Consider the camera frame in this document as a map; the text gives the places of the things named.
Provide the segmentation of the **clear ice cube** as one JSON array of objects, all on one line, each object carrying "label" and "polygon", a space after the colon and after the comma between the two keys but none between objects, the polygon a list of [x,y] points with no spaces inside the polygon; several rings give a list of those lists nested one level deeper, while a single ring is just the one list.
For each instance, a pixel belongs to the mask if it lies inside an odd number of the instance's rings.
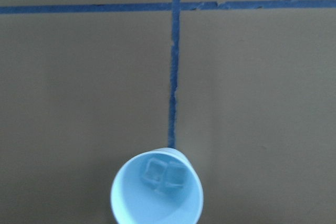
[{"label": "clear ice cube", "polygon": [[158,158],[150,158],[142,173],[142,180],[152,189],[158,188],[163,182],[164,174],[167,169],[167,162]]},{"label": "clear ice cube", "polygon": [[181,189],[184,187],[187,178],[185,165],[177,161],[169,161],[165,175],[165,187]]}]

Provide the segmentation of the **light blue cup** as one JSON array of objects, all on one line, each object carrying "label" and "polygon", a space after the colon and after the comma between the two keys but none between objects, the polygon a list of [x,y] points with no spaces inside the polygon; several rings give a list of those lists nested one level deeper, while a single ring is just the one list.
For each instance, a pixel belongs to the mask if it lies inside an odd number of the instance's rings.
[{"label": "light blue cup", "polygon": [[[183,188],[161,185],[152,189],[142,180],[147,161],[158,158],[185,165]],[[111,187],[110,204],[117,223],[197,223],[203,210],[201,181],[187,157],[174,148],[159,148],[128,160],[117,172]]]}]

